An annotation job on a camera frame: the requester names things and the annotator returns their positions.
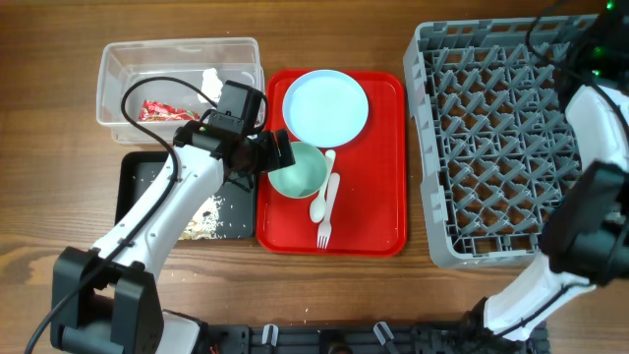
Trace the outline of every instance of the wooden surface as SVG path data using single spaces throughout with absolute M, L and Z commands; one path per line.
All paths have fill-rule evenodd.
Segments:
M 49 310 L 51 268 L 112 226 L 122 157 L 94 119 L 109 42 L 253 36 L 266 80 L 284 68 L 381 70 L 427 21 L 526 17 L 549 1 L 64 1 L 0 6 L 0 353 L 19 353 Z M 577 1 L 563 14 L 597 12 Z M 274 255 L 256 241 L 179 244 L 159 279 L 164 308 L 211 324 L 456 320 L 518 269 L 445 270 L 429 258 L 418 138 L 408 123 L 409 242 L 388 260 Z M 629 352 L 629 283 L 549 320 L 553 353 Z M 51 352 L 47 332 L 39 352 Z

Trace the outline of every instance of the gray plastic rack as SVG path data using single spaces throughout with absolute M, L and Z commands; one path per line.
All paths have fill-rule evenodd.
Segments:
M 559 61 L 596 18 L 544 18 L 531 42 Z M 532 22 L 421 24 L 404 55 L 430 257 L 438 266 L 530 261 L 544 221 L 580 175 L 554 68 L 525 45 Z

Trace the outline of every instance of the spoon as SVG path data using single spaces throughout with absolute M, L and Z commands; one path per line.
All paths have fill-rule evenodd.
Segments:
M 325 189 L 327 188 L 327 180 L 330 178 L 330 173 L 332 173 L 332 166 L 334 165 L 334 160 L 336 159 L 336 151 L 333 149 L 329 149 L 325 152 L 325 163 L 327 164 L 327 173 L 325 174 L 325 180 L 323 180 L 323 185 L 318 190 L 318 196 L 314 198 L 311 203 L 311 220 L 314 223 L 318 223 L 323 220 L 325 216 Z

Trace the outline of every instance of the mint green bowl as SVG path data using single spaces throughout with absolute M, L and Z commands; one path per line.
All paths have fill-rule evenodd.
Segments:
M 327 163 L 318 148 L 306 143 L 291 143 L 295 164 L 268 174 L 271 186 L 282 196 L 301 199 L 316 193 L 325 181 Z

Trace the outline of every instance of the white fork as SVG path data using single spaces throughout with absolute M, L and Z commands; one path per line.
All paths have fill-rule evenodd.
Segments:
M 318 225 L 318 231 L 316 233 L 316 246 L 323 250 L 327 248 L 330 235 L 332 234 L 330 217 L 332 217 L 332 207 L 334 207 L 334 200 L 336 199 L 336 192 L 338 191 L 338 185 L 340 183 L 341 176 L 338 173 L 332 173 L 327 184 L 327 195 L 325 196 L 325 217 L 323 218 L 323 222 Z

